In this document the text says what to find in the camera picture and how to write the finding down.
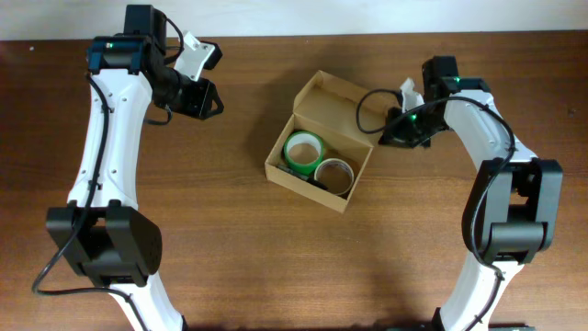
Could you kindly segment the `brown cardboard box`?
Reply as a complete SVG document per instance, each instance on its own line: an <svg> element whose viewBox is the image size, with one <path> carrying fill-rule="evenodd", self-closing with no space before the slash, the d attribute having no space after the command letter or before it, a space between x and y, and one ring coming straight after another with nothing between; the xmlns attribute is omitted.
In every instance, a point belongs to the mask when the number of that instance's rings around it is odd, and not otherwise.
<svg viewBox="0 0 588 331"><path fill-rule="evenodd" d="M365 88L332 74L317 72L294 98L292 115L265 161L266 178L343 213L379 140L377 134L365 134L356 125L356 106L367 92ZM338 197L277 167L286 163L284 146L296 131L318 135L326 158L344 160L353 168L351 191Z"/></svg>

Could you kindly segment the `cream masking tape roll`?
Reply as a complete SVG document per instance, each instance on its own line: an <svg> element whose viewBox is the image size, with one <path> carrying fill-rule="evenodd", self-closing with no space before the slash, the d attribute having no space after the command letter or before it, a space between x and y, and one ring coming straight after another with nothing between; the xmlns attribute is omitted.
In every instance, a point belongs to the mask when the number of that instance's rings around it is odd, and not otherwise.
<svg viewBox="0 0 588 331"><path fill-rule="evenodd" d="M353 187L355 173L346 161L328 158L317 166L314 179L324 184L328 192L336 196L343 196Z"/></svg>

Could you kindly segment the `green tape roll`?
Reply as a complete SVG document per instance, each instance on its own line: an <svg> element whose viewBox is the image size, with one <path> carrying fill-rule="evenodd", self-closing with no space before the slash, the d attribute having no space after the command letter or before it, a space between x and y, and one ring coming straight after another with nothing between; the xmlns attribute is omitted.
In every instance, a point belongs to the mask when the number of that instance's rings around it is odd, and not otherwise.
<svg viewBox="0 0 588 331"><path fill-rule="evenodd" d="M322 138L309 131L296 131L286 139L284 156L290 169L310 175L324 158Z"/></svg>

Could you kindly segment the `black grey marker pen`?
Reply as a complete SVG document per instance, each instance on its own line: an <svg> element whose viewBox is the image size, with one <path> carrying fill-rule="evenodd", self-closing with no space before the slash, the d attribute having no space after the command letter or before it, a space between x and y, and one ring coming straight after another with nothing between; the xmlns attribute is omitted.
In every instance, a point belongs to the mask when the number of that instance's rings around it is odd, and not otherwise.
<svg viewBox="0 0 588 331"><path fill-rule="evenodd" d="M292 176L294 176L294 177L296 177L296 178L298 178L298 179L300 179L300 180L302 180L304 182L307 182L307 183L313 185L314 187L320 188L322 190L327 190L328 189L323 183L319 182L318 180L313 179L312 177L303 175L301 173L298 173L298 172L290 169L289 167L287 167L285 165L277 165L277 168L280 169L280 170L282 170L282 171L284 171L284 172L286 172L287 174L290 174L290 175L292 175Z"/></svg>

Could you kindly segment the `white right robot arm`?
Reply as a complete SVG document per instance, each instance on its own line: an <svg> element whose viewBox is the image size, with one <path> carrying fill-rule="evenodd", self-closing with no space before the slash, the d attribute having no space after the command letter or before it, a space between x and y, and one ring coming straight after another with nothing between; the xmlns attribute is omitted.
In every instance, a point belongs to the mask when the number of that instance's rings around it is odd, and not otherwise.
<svg viewBox="0 0 588 331"><path fill-rule="evenodd" d="M452 131L465 146L477 171L461 220L468 253L431 327L487 330L506 287L553 241L563 170L520 142L486 82L460 76L455 57L427 60L422 74L422 94L412 81L396 92L401 104L389 110L379 144L427 147Z"/></svg>

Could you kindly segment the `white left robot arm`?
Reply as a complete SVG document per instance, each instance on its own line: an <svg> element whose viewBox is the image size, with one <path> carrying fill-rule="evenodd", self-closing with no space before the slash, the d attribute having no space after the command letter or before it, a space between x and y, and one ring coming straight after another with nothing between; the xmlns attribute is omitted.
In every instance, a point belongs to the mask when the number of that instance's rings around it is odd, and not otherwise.
<svg viewBox="0 0 588 331"><path fill-rule="evenodd" d="M202 76L220 47L180 32L169 54L171 19L151 5L129 5L124 29L93 40L86 53L90 118L79 172L67 203L48 210L57 258L112 296L136 330L184 330L161 280L163 239L142 215L136 192L141 129L149 106L206 120L223 112L217 87Z"/></svg>

